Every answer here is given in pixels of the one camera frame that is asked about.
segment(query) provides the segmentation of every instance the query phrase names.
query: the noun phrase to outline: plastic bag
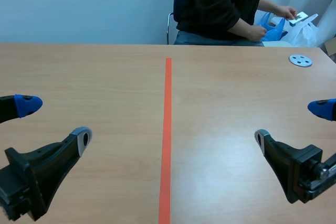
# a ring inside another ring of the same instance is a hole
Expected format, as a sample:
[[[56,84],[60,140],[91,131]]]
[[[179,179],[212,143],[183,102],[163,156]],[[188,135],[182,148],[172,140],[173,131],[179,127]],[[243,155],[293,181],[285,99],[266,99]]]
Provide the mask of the plastic bag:
[[[262,26],[267,30],[266,36],[261,41],[279,41],[281,39],[282,30],[285,26],[285,19],[283,18],[279,25],[274,27],[268,24],[271,13],[266,13],[259,21],[258,26]]]
[[[294,47],[317,47],[319,29],[312,23],[318,17],[315,14],[298,23],[281,41],[287,41]]]

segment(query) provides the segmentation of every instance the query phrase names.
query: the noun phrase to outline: cardboard box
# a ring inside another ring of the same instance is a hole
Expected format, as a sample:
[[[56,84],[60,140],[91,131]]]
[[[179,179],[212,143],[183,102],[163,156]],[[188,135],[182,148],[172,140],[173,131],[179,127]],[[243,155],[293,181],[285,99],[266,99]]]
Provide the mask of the cardboard box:
[[[336,62],[336,37],[325,43],[329,57]]]

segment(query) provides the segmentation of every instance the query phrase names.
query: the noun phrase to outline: blue gripper fingertip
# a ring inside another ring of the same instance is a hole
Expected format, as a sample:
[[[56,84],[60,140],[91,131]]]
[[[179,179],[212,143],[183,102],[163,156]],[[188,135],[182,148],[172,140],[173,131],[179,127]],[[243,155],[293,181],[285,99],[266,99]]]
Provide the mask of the blue gripper fingertip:
[[[333,108],[336,103],[336,99],[314,101],[308,104],[308,110],[314,115],[333,121]]]
[[[41,98],[27,95],[23,96],[21,94],[14,95],[14,101],[19,118],[24,118],[38,111],[43,105]]]

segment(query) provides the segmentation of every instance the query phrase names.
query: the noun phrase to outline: chair leg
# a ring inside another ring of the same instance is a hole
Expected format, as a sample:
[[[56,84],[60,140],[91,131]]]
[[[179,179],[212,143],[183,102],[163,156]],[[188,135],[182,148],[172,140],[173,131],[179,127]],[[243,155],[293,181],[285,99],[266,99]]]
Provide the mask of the chair leg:
[[[174,15],[174,13],[169,13],[168,15],[168,24],[167,24],[167,45],[169,45],[169,24],[170,24],[170,17]]]

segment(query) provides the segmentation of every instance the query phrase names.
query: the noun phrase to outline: black sweater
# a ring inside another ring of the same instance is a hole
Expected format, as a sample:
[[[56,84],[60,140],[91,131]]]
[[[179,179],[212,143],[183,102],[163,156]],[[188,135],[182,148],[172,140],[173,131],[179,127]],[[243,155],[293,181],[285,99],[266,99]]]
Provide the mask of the black sweater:
[[[253,25],[259,1],[188,0],[177,29],[211,39],[242,39],[227,31],[240,18]]]

